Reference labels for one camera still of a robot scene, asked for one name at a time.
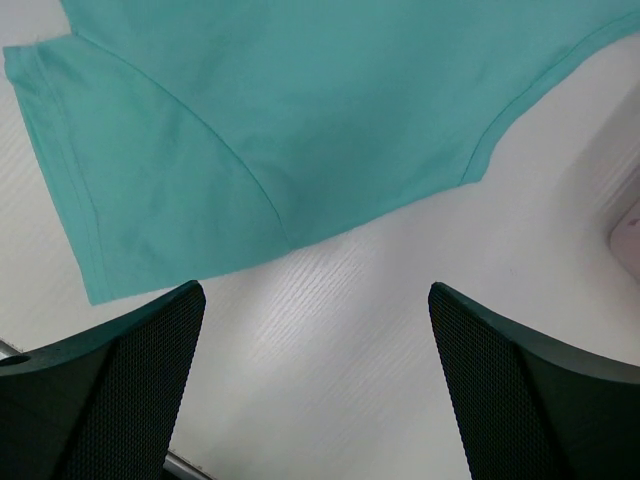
white surface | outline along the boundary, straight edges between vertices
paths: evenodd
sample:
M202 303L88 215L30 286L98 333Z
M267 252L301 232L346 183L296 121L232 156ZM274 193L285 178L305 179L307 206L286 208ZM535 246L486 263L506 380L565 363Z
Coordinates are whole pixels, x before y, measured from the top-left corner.
M0 44L67 31L55 0L0 0ZM0 78L0 337L47 344L91 308L9 83ZM485 180L204 282L208 311L172 446L220 480L467 479L427 313L445 281L582 348L640 364L640 290L606 248L633 198L640 38L521 118Z

teal shirt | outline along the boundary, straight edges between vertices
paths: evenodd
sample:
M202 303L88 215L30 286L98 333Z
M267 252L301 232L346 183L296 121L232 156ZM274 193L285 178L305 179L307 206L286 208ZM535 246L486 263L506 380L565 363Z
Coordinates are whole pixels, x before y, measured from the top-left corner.
M73 33L5 49L5 69L92 303L478 181L518 116L640 29L640 0L64 8Z

stitching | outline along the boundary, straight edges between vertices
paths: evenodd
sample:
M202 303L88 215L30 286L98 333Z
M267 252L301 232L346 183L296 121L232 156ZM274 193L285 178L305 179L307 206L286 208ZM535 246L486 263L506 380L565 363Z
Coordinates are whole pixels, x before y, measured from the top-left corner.
M77 160L77 154L76 154L75 148L73 146L73 142L71 141L71 135L69 135L70 128L69 128L69 125L67 123L67 117L65 115L65 111L64 111L64 108L62 106L62 102L60 102L58 96L55 93L55 90L54 90L53 86L51 85L51 82L49 82L49 79L45 74L45 69L44 69L44 66L42 65L42 60L40 58L40 50L36 47L34 49L34 52L35 52L34 58L36 60L35 65L38 68L38 72L40 73L40 75L42 77L42 80L44 81L45 85L47 86L47 89L49 90L49 93L51 94L51 98L53 100L53 103L55 104L56 109L58 110L58 116L60 117L61 122L64 124L64 128L67 130L66 137L69 140L68 144L69 144L69 147L71 149L71 153L73 155L72 161L74 162L76 170L80 174L79 177L80 177L81 181L84 184L85 190L87 191L87 198L89 199L89 202L91 204L91 209L93 211L93 217L94 217L95 223L96 223L96 231L97 231L97 236L98 236L97 249L98 249L98 254L99 254L99 260L101 262L100 266L102 267L100 269L101 273L102 273L101 276L104 279L104 282L106 284L106 287L107 287L108 294L109 294L110 298L113 298L114 297L113 290L111 289L111 285L109 283L109 279L108 279L108 276L106 274L106 269L105 269L104 248L102 246L102 235L100 234L100 219L98 218L98 214L97 214L97 210L96 210L96 207L95 207L95 203L94 203L93 198L91 197L91 195L88 194L89 189L87 188L87 185L86 185L86 182L84 180L84 177L81 174L81 170L80 170L80 167L79 167L79 164L78 164L78 160ZM37 94L37 96L40 99L40 102L43 103L42 99L40 98L40 94L39 93ZM56 143L58 144L58 149L60 150L60 157L64 160L65 169L67 170L67 175L72 180L71 184L73 185L73 191L74 191L74 193L76 195L76 198L78 199L78 204L82 205L82 202L80 201L80 193L78 192L78 188L76 187L75 182L73 182L74 176L71 175L71 172L69 171L69 160L68 160L68 157L64 154L64 149L62 148L62 145L60 144L60 140L59 140L58 136L57 135L53 135L53 138L55 138ZM89 247L91 248L92 251L94 251L95 248L96 248L96 245L94 244L94 242L91 241L91 236L89 234L89 224L87 223L86 215L83 215L83 221L84 221L85 230L86 230L86 233L87 233ZM96 272L96 265L95 265L95 260L96 260L95 257L96 257L96 255L93 254L92 257L93 257L92 258L92 260L93 260L92 263L93 263L93 266L94 266L94 273L97 273Z
M515 97L513 100L511 100L506 107L504 107L500 113L498 115L496 115L496 117L491 121L491 123L489 124L489 126L486 128L486 130L482 133L482 135L480 135L480 139L478 140L478 143L476 144L475 148L473 149L473 153L471 154L471 157L469 158L469 163L467 163L467 167L464 170L464 173L462 174L462 177L460 179L460 183L458 184L458 186L462 185L462 182L464 181L464 179L467 176L467 173L469 172L469 169L471 168L471 165L474 163L476 154L478 153L478 150L480 149L480 147L482 146L485 137L487 136L487 134L493 129L494 125L502 118L502 116L515 104L518 102L518 100L520 100L522 97L524 97L525 95L527 95L531 90L533 90L535 87L537 87L537 85L539 84L539 82L546 77L548 74L550 74L553 70L555 70L559 65L561 65L562 63L564 63L568 58L570 58L573 54L576 53L576 51L580 48L582 48L586 43L588 43L593 37L596 37L597 35L599 35L602 31L609 29L612 25L615 25L616 23L620 23L624 20L626 20L627 18L630 17L634 17L636 15L638 15L638 11L634 11L631 13L628 13L627 15L624 15L623 17L617 18L616 20L613 20L609 23L607 23L606 25L598 28L597 30L591 32L589 35L587 35L586 37L584 37L582 40L580 40L578 43L576 43L560 60L558 60L556 63L554 63L553 65L551 65L549 68L547 68L547 70L544 71L544 73L540 74L540 76L538 76L538 78L536 78L531 85L529 85L522 93L520 93L517 97Z
M280 216L280 212L278 211L278 209L276 208L276 206L273 203L273 200L271 200L271 197L267 194L266 190L264 189L264 187L262 186L262 184L258 181L258 179L256 178L256 176L254 175L253 171L249 168L249 166L242 160L242 158L240 157L240 155L238 155L236 153L236 151L231 148L231 145L229 145L226 140L224 138L222 138L222 136L211 126L209 125L207 122L204 121L204 119L202 119L202 117L200 117L200 115L198 115L196 112L194 112L187 104L185 104L182 100L180 100L179 98L177 98L173 93L171 93L169 90L167 90L164 86L162 86L160 83L158 83L156 80L154 80L153 78L151 78L149 75L147 75L144 71L142 71L141 69L139 69L138 67L136 67L135 65L133 65L132 63L128 62L127 60L125 60L124 58L120 57L119 55L117 55L116 53L108 50L107 48L104 48L103 46L97 44L96 42L94 42L93 40L88 39L87 37L85 37L84 35L80 34L78 31L76 31L75 29L73 30L74 35L76 35L78 38L81 38L82 40L85 40L87 43L93 45L94 47L98 48L99 50L113 56L114 58L118 59L119 61L123 62L124 64L126 64L127 66L129 66L130 68L132 68L133 70L135 70L136 72L138 72L140 75L142 75L143 77L145 77L147 80L149 80L153 85L155 85L156 87L158 87L160 90L162 90L163 92L165 92L167 95L169 95L173 100L175 100L182 108L184 108L187 112L189 112L191 115L193 115L194 118L196 118L200 123L202 123L202 125L204 125L207 130L209 130L217 139L220 143L222 143L222 145L229 151L229 153L231 153L231 155L236 159L236 161L242 166L244 167L244 169L246 170L246 172L249 174L249 176L253 179L253 181L256 183L256 185L258 186L258 188L260 188L260 191L262 191L262 194L265 196L265 198L267 199L267 201L269 202L269 205L271 206L271 209L274 211L274 213L276 214L276 218L278 219L278 223L280 223L280 229L282 230L282 234L284 236L284 240L287 244L287 247L289 248L289 250L291 250L291 241L289 240L289 236L287 235L287 231L284 228L284 223L282 222L282 217Z

garment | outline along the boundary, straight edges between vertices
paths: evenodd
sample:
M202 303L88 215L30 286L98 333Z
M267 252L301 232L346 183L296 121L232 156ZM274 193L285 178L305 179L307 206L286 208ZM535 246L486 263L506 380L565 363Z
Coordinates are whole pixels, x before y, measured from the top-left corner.
M478 181L640 0L65 0L5 70L92 303Z

metal edge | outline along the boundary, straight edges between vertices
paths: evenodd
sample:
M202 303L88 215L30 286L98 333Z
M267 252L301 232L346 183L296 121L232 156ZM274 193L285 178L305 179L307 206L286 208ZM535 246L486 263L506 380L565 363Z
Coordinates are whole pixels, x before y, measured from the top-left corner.
M205 475L173 452L167 454L167 458L164 461L164 469L180 480L216 480Z
M22 352L0 339L0 359L20 353ZM167 454L164 461L164 469L180 480L216 480L213 477L206 476L173 452Z

